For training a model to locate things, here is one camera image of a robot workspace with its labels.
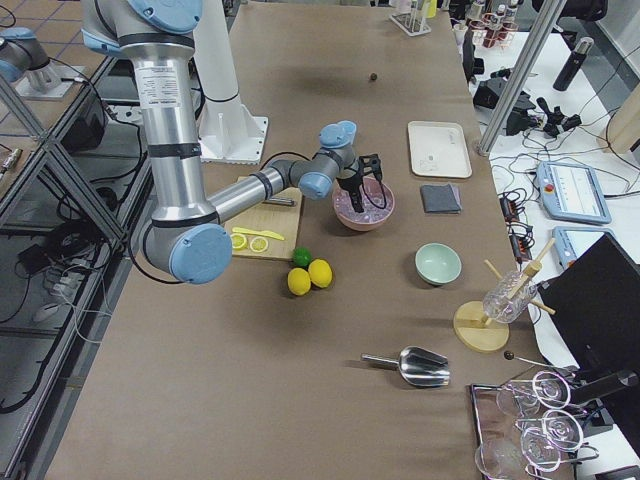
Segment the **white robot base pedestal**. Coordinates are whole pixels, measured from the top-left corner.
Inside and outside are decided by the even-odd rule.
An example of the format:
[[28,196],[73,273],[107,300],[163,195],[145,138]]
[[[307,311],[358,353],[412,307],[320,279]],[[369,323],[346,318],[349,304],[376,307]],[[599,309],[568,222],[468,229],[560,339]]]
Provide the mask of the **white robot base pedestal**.
[[241,100],[221,1],[204,1],[193,32],[195,66],[203,92],[198,136],[201,160],[256,165],[260,162],[268,119],[254,116]]

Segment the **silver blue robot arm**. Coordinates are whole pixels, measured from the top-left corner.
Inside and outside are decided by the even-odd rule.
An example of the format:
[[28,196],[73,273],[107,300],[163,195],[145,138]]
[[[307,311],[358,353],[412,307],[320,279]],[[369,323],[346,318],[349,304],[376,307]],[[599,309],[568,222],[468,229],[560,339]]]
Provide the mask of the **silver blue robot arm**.
[[188,63],[213,53],[230,61],[222,8],[207,1],[85,1],[85,45],[131,61],[158,206],[142,235],[146,259],[183,283],[219,277],[232,259],[223,223],[281,191],[296,187],[313,200],[339,185],[361,210],[364,160],[356,155],[356,126],[324,127],[308,161],[274,159],[259,171],[207,195]]

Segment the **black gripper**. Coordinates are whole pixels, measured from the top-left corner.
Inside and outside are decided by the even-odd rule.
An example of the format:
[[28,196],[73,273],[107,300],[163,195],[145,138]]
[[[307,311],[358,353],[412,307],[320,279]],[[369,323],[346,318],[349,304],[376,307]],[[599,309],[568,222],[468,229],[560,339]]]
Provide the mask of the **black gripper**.
[[338,178],[337,182],[341,189],[349,193],[351,206],[356,213],[363,213],[364,207],[362,204],[361,185],[362,173],[360,170],[346,169],[344,173],[350,173],[350,176],[344,178]]

